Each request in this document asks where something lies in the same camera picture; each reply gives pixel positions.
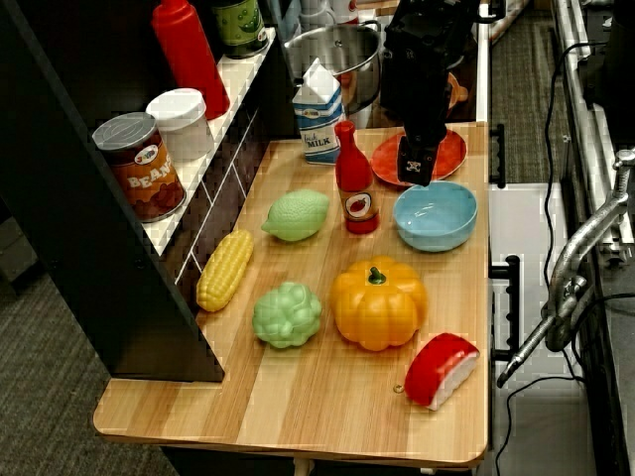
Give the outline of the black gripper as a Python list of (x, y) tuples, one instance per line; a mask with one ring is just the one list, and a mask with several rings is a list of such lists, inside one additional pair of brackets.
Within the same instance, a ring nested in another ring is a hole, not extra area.
[[(428, 186), (433, 179), (440, 143), (445, 138), (446, 106), (405, 106), (399, 112), (405, 135), (398, 146), (398, 180)], [(421, 149), (419, 160), (411, 149)]]

